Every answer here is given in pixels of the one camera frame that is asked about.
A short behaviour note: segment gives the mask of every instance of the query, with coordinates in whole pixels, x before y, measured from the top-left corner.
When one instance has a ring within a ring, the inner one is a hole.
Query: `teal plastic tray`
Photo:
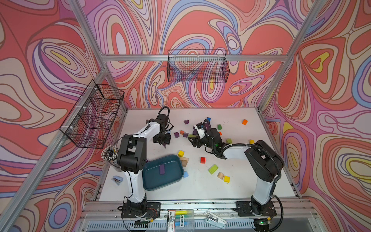
[[[164,175],[160,175],[161,164],[165,165]],[[146,163],[142,174],[144,189],[153,191],[181,180],[184,170],[179,157],[169,155]]]

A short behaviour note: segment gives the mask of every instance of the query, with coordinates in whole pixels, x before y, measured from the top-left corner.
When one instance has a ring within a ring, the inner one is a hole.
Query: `metal grille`
[[[169,82],[226,83],[229,65],[226,50],[168,50]]]
[[[226,219],[226,229],[253,229],[254,219]],[[126,226],[129,230],[143,230],[140,228],[134,228],[133,221],[125,221]],[[155,220],[148,225],[147,230],[159,230],[163,231],[166,229],[166,220]],[[194,229],[219,229],[213,225],[206,223],[203,219],[196,219],[194,223]],[[126,230],[122,221],[90,221],[87,226],[87,231],[122,231]]]
[[[95,85],[65,135],[77,146],[103,148],[124,92],[110,85]]]

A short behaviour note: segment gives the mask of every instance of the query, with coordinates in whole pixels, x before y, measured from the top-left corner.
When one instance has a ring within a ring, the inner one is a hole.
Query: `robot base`
[[[121,218],[142,217],[145,213],[147,218],[156,218],[160,216],[160,210],[160,202],[147,202],[147,200],[144,199],[141,203],[134,203],[127,200],[127,202],[122,205]]]
[[[253,214],[253,209],[251,207],[251,202],[236,202],[237,208],[233,208],[234,211],[238,213],[239,217],[250,217],[250,216],[257,216]],[[261,211],[262,217],[275,217],[277,216],[276,209],[273,206],[273,202],[268,202],[264,205],[265,210]]]

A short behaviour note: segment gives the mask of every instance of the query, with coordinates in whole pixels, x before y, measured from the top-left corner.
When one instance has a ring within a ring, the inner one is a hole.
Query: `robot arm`
[[[161,114],[163,109],[168,114]],[[121,140],[120,150],[117,157],[117,164],[125,171],[129,180],[128,189],[131,189],[130,196],[123,206],[123,212],[128,215],[143,215],[147,211],[147,198],[143,188],[142,170],[147,158],[147,141],[154,143],[170,144],[171,135],[166,133],[169,128],[169,108],[163,107],[156,119],[146,120],[146,126],[133,135],[124,135]]]
[[[194,126],[196,137],[188,138],[194,147],[206,146],[221,159],[247,159],[258,176],[254,195],[251,196],[251,211],[261,215],[270,204],[277,181],[281,178],[284,161],[264,141],[255,144],[226,144],[216,128],[208,120]]]

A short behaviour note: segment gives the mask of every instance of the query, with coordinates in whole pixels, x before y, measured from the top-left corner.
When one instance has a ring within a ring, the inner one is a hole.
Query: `white table surface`
[[[129,110],[121,136],[140,130],[145,125],[146,119],[156,118],[158,111]],[[207,117],[211,118],[213,128],[217,128],[218,124],[222,125],[221,138],[224,142],[227,138],[231,138],[233,143],[248,143],[251,139],[254,141],[264,140],[272,147],[254,108],[170,110],[169,119],[174,125],[171,130],[170,145],[164,148],[162,145],[153,143],[152,140],[147,141],[147,159],[149,161],[155,160],[169,154],[178,154],[179,150],[182,150],[184,157],[189,158],[187,166],[184,167],[189,177],[182,178],[179,182],[155,191],[146,191],[148,200],[238,199],[253,195],[257,176],[248,160],[219,159],[206,153],[204,146],[193,147],[182,135],[175,138],[174,132],[180,130],[192,134],[193,126],[203,122]],[[185,125],[183,121],[187,119],[189,124]],[[248,120],[246,126],[242,124],[244,119]],[[201,157],[206,158],[205,164],[200,163]],[[214,164],[219,168],[211,175],[208,169]],[[229,184],[217,177],[219,172],[230,177]],[[117,186],[111,180],[113,176],[121,176],[124,180]],[[110,167],[99,201],[121,201],[124,196],[129,196],[130,190],[124,173],[117,172],[113,167]],[[278,181],[274,194],[279,197],[295,197],[284,170],[282,170],[282,178]]]

